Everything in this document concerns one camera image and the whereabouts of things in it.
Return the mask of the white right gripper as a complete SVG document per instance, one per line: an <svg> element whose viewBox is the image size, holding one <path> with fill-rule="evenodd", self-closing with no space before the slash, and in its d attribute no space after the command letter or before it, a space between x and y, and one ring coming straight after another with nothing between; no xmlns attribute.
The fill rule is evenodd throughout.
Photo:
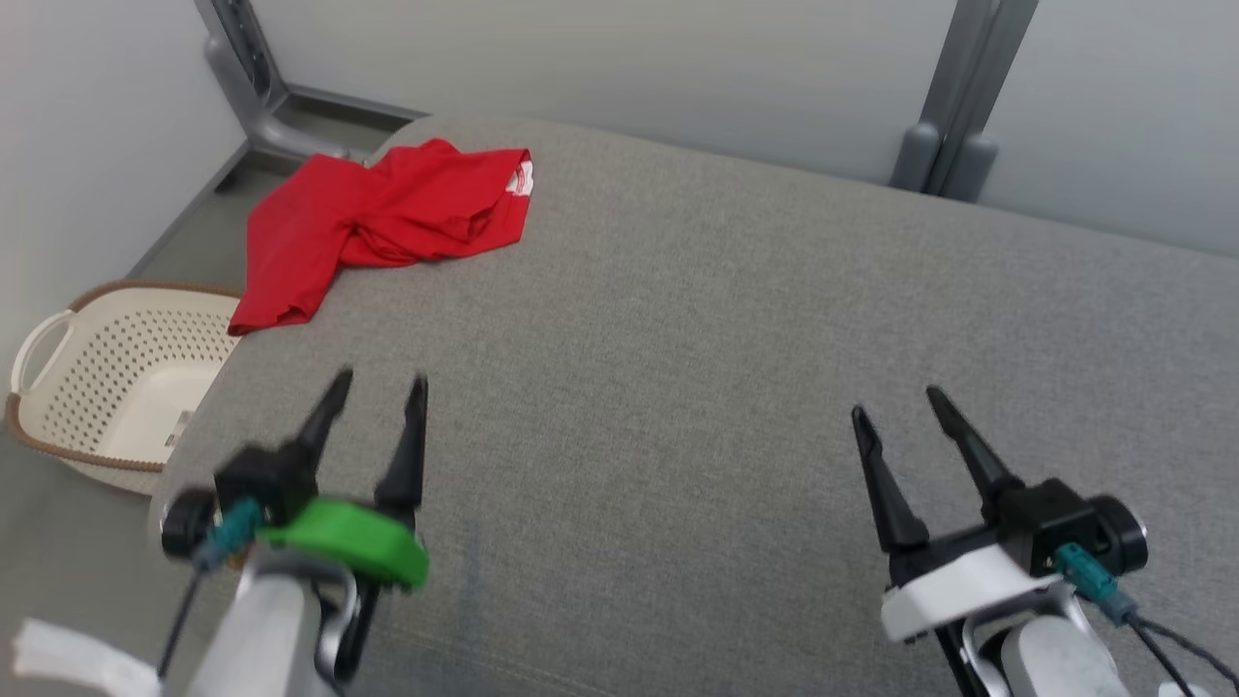
<svg viewBox="0 0 1239 697"><path fill-rule="evenodd" d="M954 441L983 499L983 519L999 519L1007 493L1025 489L996 451L938 385L926 397L944 436ZM882 598L880 621L892 643L913 641L926 631L964 621L963 644L973 645L973 625L1037 612L1068 618L1068 583L1062 574L1028 574L1000 543L961 552L983 542L978 530L959 539L929 542L926 522L909 508L883 456L883 442L862 405L851 409L851 423L881 551L890 561L892 588Z"/></svg>

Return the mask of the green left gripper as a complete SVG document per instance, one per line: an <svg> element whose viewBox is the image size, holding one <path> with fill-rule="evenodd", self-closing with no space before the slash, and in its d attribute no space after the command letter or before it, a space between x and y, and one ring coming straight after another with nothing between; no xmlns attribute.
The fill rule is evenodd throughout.
<svg viewBox="0 0 1239 697"><path fill-rule="evenodd" d="M344 413L353 369L341 369L305 422L287 442L292 470L317 470L330 432ZM392 463L375 487L375 510L356 501L317 496L291 521L256 531L274 546L344 565L378 584L421 591L430 572L430 556L415 532L422 503L427 432L429 381L418 374L404 407L404 428Z"/></svg>

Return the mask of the red and white garment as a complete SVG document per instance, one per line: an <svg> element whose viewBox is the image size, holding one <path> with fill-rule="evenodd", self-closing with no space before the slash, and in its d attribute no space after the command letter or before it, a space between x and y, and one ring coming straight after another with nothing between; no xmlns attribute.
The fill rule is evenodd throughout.
<svg viewBox="0 0 1239 697"><path fill-rule="evenodd" d="M248 217L229 334L306 323L347 267L475 258L522 241L532 186L527 149L463 154L431 137L372 165L311 156Z"/></svg>

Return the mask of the cream perforated laundry basket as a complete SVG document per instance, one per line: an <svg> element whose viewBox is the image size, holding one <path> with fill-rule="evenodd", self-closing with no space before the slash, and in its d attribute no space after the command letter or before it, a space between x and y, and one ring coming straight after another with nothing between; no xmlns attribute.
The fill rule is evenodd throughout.
<svg viewBox="0 0 1239 697"><path fill-rule="evenodd" d="M151 496L235 348L240 293L119 281L45 318L19 348L5 418L37 453L103 485Z"/></svg>

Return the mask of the grey metal frame post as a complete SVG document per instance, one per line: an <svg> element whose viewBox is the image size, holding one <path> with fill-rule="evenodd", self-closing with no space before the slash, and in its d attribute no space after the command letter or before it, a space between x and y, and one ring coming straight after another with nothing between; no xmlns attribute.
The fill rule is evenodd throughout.
<svg viewBox="0 0 1239 697"><path fill-rule="evenodd" d="M957 0L921 111L890 187L978 202L999 154L986 131L1040 0Z"/></svg>
<svg viewBox="0 0 1239 697"><path fill-rule="evenodd" d="M309 99L363 116L415 123L425 113L406 106L382 105L357 97L344 97L317 88L287 83L261 31L252 0L191 0L203 19L204 62L221 92L225 94L235 119L245 132L249 149L259 154L304 160L315 154L364 162L369 154L330 137L315 136L284 123L276 114L291 98Z"/></svg>

